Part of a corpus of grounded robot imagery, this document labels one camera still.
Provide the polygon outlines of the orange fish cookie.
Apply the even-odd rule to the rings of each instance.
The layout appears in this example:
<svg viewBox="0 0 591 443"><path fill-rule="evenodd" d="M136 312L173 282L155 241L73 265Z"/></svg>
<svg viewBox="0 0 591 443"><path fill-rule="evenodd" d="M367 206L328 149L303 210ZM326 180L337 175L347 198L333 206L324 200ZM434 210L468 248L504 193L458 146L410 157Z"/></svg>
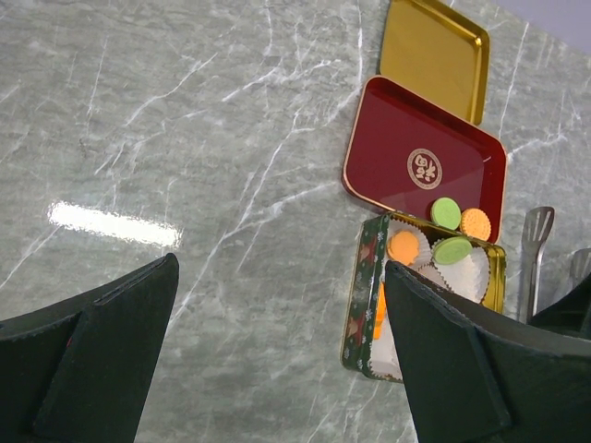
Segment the orange fish cookie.
<svg viewBox="0 0 591 443"><path fill-rule="evenodd" d="M384 283L381 282L378 290L378 301L377 301L377 308L376 308L376 316L375 316L375 326L373 332L373 339L377 340L381 334L381 326L386 317L386 302L385 302L385 291L384 291Z"/></svg>

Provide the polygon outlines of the silver metal tongs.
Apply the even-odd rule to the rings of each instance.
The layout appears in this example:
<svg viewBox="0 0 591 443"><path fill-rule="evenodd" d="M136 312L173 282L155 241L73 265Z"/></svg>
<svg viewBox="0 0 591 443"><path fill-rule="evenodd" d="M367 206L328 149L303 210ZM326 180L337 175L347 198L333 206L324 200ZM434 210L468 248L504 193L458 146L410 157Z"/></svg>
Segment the silver metal tongs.
<svg viewBox="0 0 591 443"><path fill-rule="evenodd" d="M548 206L529 210L525 215L522 233L522 271L517 307L517 319L529 323L532 316L553 305L590 276L590 249L583 248L572 254L565 280L566 285L546 305L540 304L540 272L545 244L554 222L555 209Z"/></svg>

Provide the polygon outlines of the gold tin lid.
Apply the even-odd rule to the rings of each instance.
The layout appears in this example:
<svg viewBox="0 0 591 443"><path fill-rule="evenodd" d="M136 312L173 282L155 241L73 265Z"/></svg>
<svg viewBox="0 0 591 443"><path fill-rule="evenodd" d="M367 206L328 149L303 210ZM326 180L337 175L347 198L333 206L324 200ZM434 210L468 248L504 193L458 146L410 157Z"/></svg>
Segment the gold tin lid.
<svg viewBox="0 0 591 443"><path fill-rule="evenodd" d="M483 118L489 56L487 31L441 1L390 3L379 73L474 125Z"/></svg>

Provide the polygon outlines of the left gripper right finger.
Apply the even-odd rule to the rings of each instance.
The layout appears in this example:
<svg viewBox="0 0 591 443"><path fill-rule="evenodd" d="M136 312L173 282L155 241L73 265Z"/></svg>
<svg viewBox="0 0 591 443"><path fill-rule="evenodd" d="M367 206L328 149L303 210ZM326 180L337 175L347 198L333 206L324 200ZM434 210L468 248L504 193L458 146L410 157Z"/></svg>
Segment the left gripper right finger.
<svg viewBox="0 0 591 443"><path fill-rule="evenodd" d="M385 297L421 442L586 442L590 339L521 323L408 267Z"/></svg>

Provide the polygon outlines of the orange round waffle cookie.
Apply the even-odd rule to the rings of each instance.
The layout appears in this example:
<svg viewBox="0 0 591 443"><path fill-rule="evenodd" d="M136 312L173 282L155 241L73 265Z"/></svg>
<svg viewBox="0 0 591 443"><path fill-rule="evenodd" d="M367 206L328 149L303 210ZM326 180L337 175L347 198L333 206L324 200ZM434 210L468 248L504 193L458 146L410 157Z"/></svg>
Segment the orange round waffle cookie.
<svg viewBox="0 0 591 443"><path fill-rule="evenodd" d="M401 230L391 236L387 244L387 253L391 260L412 266L419 256L419 247L419 239L414 233Z"/></svg>

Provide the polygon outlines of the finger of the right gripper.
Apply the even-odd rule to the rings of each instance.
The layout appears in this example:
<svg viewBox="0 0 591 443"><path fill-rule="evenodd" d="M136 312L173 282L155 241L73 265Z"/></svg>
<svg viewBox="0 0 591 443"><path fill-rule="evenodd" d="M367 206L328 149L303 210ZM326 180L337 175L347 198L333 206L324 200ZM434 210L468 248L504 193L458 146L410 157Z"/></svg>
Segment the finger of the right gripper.
<svg viewBox="0 0 591 443"><path fill-rule="evenodd" d="M590 339L590 276L585 277L561 300L532 316L530 325Z"/></svg>

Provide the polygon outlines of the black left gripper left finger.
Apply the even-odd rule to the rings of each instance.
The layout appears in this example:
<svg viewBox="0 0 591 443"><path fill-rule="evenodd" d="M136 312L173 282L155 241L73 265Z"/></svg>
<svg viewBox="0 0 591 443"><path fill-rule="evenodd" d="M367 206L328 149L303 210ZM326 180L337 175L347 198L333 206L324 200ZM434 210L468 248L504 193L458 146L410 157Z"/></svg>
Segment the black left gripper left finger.
<svg viewBox="0 0 591 443"><path fill-rule="evenodd" d="M167 254L2 320L2 441L134 441L178 281L178 260Z"/></svg>

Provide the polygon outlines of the green gold cookie tin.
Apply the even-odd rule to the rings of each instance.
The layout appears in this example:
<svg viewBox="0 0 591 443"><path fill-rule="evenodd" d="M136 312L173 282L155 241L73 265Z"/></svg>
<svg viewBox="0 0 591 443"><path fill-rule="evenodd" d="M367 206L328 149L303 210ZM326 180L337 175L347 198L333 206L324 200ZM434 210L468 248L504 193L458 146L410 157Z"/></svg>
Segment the green gold cookie tin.
<svg viewBox="0 0 591 443"><path fill-rule="evenodd" d="M377 341L373 339L373 332L378 290L380 283L384 283L385 264L389 260L386 255L386 241L391 219L411 223L425 234L431 249L431 260L427 265L414 270L444 289L451 290L434 266L432 249L440 240L456 237L459 234L399 211L365 221L362 225L347 308L347 319L344 325L341 362L345 368L359 372L368 378L401 383L403 377L401 379L376 377L369 368L372 342ZM473 248L483 248L489 262L488 289L479 304L500 313L503 311L505 295L505 251L498 245L478 239L473 239L471 245ZM378 340L383 336L393 339L387 312Z"/></svg>

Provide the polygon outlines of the red rectangular tray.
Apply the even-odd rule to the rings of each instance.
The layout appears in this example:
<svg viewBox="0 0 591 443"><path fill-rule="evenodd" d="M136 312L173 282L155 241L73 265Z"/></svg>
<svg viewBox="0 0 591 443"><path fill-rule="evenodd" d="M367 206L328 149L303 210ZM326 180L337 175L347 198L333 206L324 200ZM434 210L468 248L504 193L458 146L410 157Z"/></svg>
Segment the red rectangular tray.
<svg viewBox="0 0 591 443"><path fill-rule="evenodd" d="M506 171L497 138L385 77L366 82L344 157L351 195L424 220L436 199L452 198L463 210L486 213L494 243Z"/></svg>

